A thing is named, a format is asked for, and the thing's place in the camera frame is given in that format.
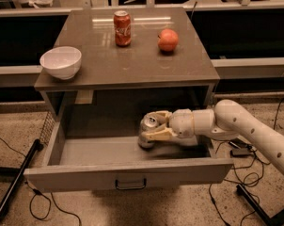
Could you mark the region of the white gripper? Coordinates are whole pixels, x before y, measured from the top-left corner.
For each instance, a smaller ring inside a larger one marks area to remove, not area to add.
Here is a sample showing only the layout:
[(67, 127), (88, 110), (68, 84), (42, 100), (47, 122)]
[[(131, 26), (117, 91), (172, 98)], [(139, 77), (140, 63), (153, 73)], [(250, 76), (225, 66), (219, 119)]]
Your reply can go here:
[(169, 141), (176, 135), (178, 138), (192, 137), (194, 132), (193, 113), (190, 109), (179, 109), (171, 113), (167, 110), (154, 111), (150, 116), (159, 124), (169, 122), (170, 128), (156, 128), (145, 133), (149, 141)]

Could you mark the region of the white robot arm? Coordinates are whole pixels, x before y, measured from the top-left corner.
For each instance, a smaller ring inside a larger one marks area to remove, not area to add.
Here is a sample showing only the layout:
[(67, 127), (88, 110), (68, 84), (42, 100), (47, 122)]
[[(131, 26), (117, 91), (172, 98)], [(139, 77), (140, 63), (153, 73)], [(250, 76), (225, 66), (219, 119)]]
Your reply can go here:
[(198, 136), (215, 140), (244, 137), (284, 175), (284, 136), (231, 100), (209, 109), (150, 112), (140, 122), (138, 144), (151, 148), (157, 141), (167, 141), (188, 146)]

